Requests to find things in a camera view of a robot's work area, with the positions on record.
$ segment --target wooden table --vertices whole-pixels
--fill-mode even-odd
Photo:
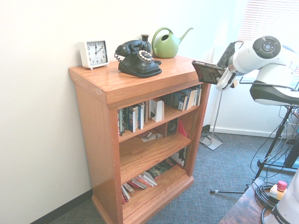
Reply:
[[[255,183],[261,185],[263,181],[256,179]],[[261,214],[264,206],[256,199],[255,189],[256,185],[253,183],[219,224],[262,224]],[[266,210],[265,217],[269,214],[270,210]]]

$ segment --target black rotary telephone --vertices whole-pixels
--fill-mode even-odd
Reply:
[[[129,41],[117,47],[114,57],[120,62],[118,70],[137,76],[148,78],[162,72],[159,68],[161,61],[156,61],[150,54],[150,43],[145,41]]]

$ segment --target bookshelf top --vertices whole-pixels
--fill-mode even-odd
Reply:
[[[162,61],[162,73],[138,78],[118,70],[118,62],[93,70],[82,66],[69,68],[73,82],[106,103],[109,108],[122,108],[154,97],[198,85],[193,59],[176,56]]]

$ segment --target robotic arm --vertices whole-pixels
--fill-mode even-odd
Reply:
[[[235,52],[230,44],[218,62],[227,66],[216,88],[228,89],[236,76],[258,69],[259,73],[250,89],[252,98],[264,105],[299,106],[299,92],[289,86],[299,64],[299,56],[280,44],[273,36],[244,41]]]
[[[299,56],[280,44],[273,36],[244,41],[235,52],[231,43],[217,66],[226,66],[216,88],[228,89],[236,76],[258,69],[259,73],[250,89],[252,98],[264,105],[299,106],[299,91],[289,86],[295,74]],[[265,224],[294,224],[299,219],[299,170],[297,170],[282,200],[264,219]]]

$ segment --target green watering can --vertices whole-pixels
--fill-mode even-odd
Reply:
[[[161,36],[154,45],[157,34],[164,29],[168,30],[169,34]],[[155,55],[159,58],[172,58],[177,55],[179,44],[191,29],[193,28],[189,28],[181,38],[176,38],[173,32],[167,27],[162,27],[157,30],[151,43]]]

